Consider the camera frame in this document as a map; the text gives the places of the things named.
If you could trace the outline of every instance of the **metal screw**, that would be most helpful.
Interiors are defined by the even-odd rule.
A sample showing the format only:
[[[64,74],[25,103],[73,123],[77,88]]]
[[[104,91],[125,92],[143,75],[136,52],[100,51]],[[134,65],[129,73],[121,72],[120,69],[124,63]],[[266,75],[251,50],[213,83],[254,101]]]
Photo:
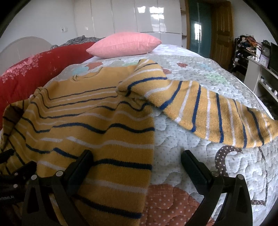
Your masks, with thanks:
[[[61,170],[60,170],[60,171],[57,171],[56,176],[62,176],[62,175],[63,175],[63,173],[64,173],[64,172],[63,172],[63,171],[61,171]]]
[[[240,180],[243,180],[244,179],[244,176],[242,174],[238,174],[237,176]]]
[[[212,171],[211,172],[211,175],[212,176],[215,176],[215,177],[218,177],[219,176],[219,173],[217,171]]]
[[[34,174],[33,176],[31,176],[31,179],[32,179],[32,180],[37,179],[37,175],[36,175],[36,174]]]

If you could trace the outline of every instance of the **black monitor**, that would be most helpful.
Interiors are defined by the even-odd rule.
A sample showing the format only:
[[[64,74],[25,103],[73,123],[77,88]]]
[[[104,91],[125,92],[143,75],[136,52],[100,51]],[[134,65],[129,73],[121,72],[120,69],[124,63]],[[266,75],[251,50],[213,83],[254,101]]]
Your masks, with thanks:
[[[268,68],[278,75],[278,46],[271,43],[271,52]]]

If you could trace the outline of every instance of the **bed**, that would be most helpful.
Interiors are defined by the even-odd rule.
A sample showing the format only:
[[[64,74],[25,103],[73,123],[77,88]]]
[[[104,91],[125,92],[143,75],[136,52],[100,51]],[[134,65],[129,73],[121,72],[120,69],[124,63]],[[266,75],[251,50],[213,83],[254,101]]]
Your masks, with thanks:
[[[213,60],[172,45],[159,45],[153,52],[137,56],[111,59],[92,57],[82,64],[68,66],[45,87],[52,81],[96,72],[100,67],[135,65],[143,58],[161,65],[168,79],[197,81],[211,91],[264,111],[271,117],[253,92]],[[211,171],[216,170],[231,177],[239,173],[244,175],[252,203],[253,225],[259,226],[278,196],[277,138],[262,147],[236,148],[201,139],[170,120],[157,108],[154,107],[153,112],[153,172],[140,225],[184,224],[196,210],[203,196],[197,193],[180,162],[181,151],[189,149]],[[181,194],[190,197],[191,201],[183,203],[179,198]],[[225,195],[222,194],[208,225],[212,225],[217,218],[224,198]]]

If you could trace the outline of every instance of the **open brown door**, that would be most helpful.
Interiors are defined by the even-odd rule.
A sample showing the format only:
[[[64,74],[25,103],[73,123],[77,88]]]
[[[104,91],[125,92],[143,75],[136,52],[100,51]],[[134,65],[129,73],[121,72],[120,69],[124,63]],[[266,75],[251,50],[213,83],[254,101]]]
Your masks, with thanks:
[[[212,5],[212,42],[210,58],[228,70],[234,42],[232,6],[229,1]]]

